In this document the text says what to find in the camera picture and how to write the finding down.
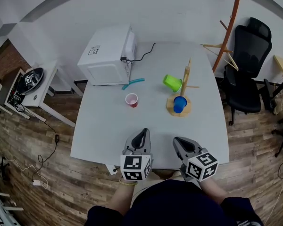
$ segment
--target person's arm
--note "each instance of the person's arm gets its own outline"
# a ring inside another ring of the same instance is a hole
[[[132,181],[126,181],[123,178],[122,182],[126,184],[134,184]],[[130,209],[132,197],[134,192],[134,185],[124,185],[119,183],[118,189],[112,196],[110,203],[107,208],[116,210],[120,212],[122,215],[125,215],[126,212]]]
[[[212,178],[208,178],[202,182],[199,182],[199,185],[202,191],[204,191],[207,196],[209,196],[218,204],[221,204],[223,200],[228,197],[228,193],[219,187]]]

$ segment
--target black round device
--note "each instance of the black round device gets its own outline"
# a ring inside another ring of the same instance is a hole
[[[42,82],[44,77],[44,69],[36,68],[30,70],[26,74],[23,75],[18,85],[18,93],[20,95],[27,95],[37,89]]]

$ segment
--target gray tabletop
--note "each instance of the gray tabletop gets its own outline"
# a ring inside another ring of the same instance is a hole
[[[150,51],[152,43],[138,44],[137,58]],[[189,85],[185,95],[192,110],[187,117],[174,117],[166,110],[173,94],[162,80],[166,74],[182,78],[192,58]],[[110,165],[120,164],[127,138],[148,128],[153,168],[178,169],[181,161],[172,145],[176,136],[188,137],[207,148],[220,163],[229,162],[224,111],[216,80],[201,45],[193,43],[157,43],[152,53],[133,64],[130,80],[144,82],[122,86],[92,86],[87,83],[73,136],[71,156]],[[138,106],[125,103],[128,93],[138,95]]]

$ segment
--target white cube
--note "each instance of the white cube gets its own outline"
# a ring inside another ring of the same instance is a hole
[[[185,173],[201,182],[216,174],[218,164],[210,153],[204,153],[188,159]]]
[[[145,180],[151,167],[150,155],[121,155],[121,172],[125,180]]]

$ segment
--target white cable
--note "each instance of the white cable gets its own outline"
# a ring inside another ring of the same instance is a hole
[[[279,193],[279,196],[278,196],[278,198],[277,198],[277,201],[275,202],[272,211],[270,212],[270,214],[269,214],[267,220],[266,220],[265,223],[264,223],[265,225],[266,225],[267,221],[269,220],[270,216],[272,215],[272,213],[273,213],[273,211],[274,211],[274,209],[275,209],[275,206],[277,205],[277,203],[278,203],[278,201],[279,201],[279,198],[280,198],[280,195],[281,195],[281,193],[282,193],[282,190],[283,190],[283,184],[282,184],[282,188],[281,188],[281,191],[280,191],[280,193]]]
[[[18,163],[15,159],[9,160],[9,159],[4,155],[4,153],[3,153],[2,151],[0,151],[0,153],[2,153],[2,155],[6,158],[7,161],[14,161],[14,162],[16,162],[16,164],[17,164],[18,167],[21,169],[21,171],[25,171],[26,169],[29,169],[29,168],[31,168],[31,167],[34,168],[35,171],[37,172],[37,174],[38,174],[40,177],[42,177],[42,178],[46,181],[46,187],[40,182],[41,186],[44,187],[45,189],[48,188],[48,181],[47,181],[47,179],[39,174],[39,172],[38,172],[37,169],[34,167],[34,165],[31,165],[31,166],[29,166],[29,167],[27,167],[27,168],[22,169],[22,168],[20,167],[19,163]]]

